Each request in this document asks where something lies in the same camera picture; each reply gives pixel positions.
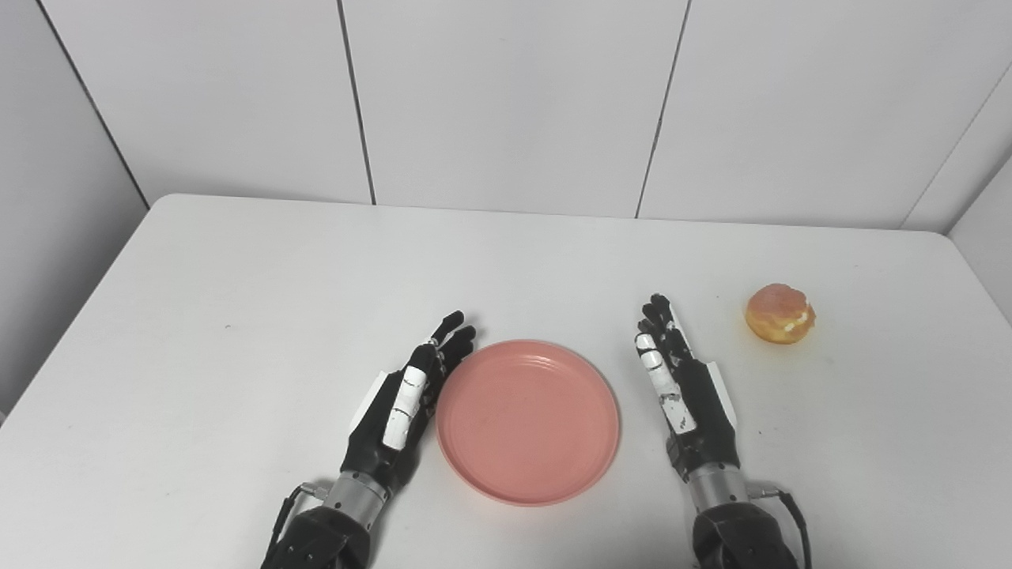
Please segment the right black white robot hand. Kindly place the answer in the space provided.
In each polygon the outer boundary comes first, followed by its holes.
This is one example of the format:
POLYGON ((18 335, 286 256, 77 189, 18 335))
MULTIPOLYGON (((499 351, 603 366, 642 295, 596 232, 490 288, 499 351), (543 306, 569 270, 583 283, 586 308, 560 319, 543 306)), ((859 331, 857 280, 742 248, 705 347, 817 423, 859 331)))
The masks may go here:
POLYGON ((642 313, 635 350, 669 428, 670 464, 683 480, 704 465, 740 468, 736 414, 716 365, 694 356, 667 296, 651 295, 642 313))

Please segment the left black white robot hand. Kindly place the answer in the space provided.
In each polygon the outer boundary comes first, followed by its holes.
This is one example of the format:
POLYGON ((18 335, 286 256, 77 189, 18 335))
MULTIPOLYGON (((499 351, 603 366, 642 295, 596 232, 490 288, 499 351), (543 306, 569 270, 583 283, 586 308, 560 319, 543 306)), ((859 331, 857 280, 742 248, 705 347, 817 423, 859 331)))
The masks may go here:
POLYGON ((452 312, 426 342, 416 346, 407 364, 382 377, 375 396, 351 430, 342 472, 368 476, 388 495, 409 483, 446 379, 474 351, 476 336, 465 313, 452 312))

